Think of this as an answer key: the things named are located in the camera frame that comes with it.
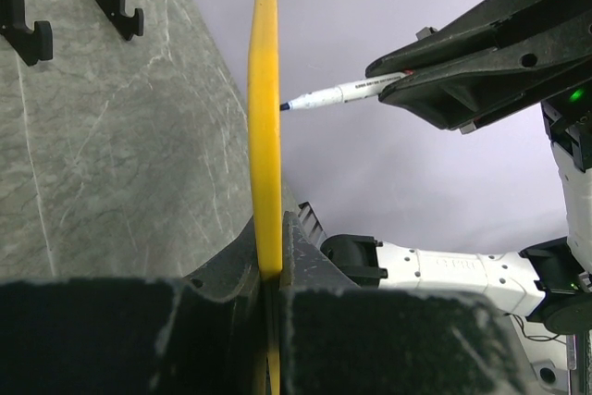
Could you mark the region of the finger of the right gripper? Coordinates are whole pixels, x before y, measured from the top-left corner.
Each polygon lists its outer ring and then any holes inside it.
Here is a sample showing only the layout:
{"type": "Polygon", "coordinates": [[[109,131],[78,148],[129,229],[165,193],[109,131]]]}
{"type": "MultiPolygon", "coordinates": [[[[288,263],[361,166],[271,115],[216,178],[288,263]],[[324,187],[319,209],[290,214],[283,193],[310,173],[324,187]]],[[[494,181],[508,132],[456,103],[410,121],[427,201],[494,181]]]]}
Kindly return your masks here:
{"type": "Polygon", "coordinates": [[[488,48],[501,49],[590,8],[591,0],[483,0],[441,30],[379,57],[365,75],[425,68],[488,48]]]}
{"type": "Polygon", "coordinates": [[[505,48],[419,68],[379,95],[440,130],[477,127],[591,81],[591,12],[505,48]]]}

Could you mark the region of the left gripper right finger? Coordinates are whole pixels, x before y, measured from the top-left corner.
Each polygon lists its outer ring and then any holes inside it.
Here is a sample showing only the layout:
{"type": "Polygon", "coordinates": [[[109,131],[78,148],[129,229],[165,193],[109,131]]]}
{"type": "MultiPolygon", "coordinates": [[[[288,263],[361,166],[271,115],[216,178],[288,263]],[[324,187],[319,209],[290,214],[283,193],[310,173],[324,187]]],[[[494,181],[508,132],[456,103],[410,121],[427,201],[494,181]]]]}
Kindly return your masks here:
{"type": "Polygon", "coordinates": [[[483,296],[354,284],[283,216],[285,394],[524,394],[508,327],[483,296]]]}

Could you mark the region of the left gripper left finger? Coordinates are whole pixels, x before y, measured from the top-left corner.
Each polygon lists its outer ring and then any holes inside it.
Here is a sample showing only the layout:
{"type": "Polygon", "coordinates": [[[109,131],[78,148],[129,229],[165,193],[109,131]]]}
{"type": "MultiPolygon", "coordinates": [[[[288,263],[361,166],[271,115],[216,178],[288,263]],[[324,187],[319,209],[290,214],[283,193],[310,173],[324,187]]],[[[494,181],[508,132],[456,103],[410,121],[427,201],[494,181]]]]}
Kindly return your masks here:
{"type": "Polygon", "coordinates": [[[5,394],[264,394],[252,225],[183,278],[1,283],[5,394]]]}

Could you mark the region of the white blue whiteboard marker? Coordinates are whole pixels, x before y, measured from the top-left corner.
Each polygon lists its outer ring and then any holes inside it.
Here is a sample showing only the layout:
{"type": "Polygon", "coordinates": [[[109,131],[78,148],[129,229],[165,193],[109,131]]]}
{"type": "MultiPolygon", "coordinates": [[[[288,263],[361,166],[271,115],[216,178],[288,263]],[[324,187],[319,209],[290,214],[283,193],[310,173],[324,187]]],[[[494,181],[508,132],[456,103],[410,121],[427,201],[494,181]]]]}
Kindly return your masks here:
{"type": "Polygon", "coordinates": [[[342,83],[331,88],[305,93],[279,106],[281,112],[347,104],[378,96],[391,83],[410,76],[410,70],[342,83]]]}

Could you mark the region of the yellow framed whiteboard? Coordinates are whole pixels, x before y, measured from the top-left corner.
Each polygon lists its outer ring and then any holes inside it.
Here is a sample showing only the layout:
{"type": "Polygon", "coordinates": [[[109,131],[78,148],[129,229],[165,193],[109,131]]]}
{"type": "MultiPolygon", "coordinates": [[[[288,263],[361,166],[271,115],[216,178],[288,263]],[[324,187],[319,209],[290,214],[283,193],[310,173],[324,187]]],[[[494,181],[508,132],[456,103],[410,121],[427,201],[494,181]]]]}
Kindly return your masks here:
{"type": "Polygon", "coordinates": [[[265,297],[266,357],[271,392],[279,394],[276,296],[283,260],[278,0],[254,0],[247,105],[253,223],[265,297]]]}

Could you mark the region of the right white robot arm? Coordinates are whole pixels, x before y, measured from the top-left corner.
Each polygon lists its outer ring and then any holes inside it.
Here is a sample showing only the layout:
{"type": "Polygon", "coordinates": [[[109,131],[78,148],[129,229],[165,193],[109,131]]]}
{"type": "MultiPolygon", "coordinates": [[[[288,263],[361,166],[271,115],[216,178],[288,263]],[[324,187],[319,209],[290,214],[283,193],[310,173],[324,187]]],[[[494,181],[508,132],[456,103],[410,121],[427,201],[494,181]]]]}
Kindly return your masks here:
{"type": "Polygon", "coordinates": [[[517,251],[453,253],[335,235],[322,253],[363,287],[469,291],[555,335],[591,328],[591,0],[484,0],[366,68],[378,96],[441,130],[480,130],[540,105],[567,234],[517,251]]]}

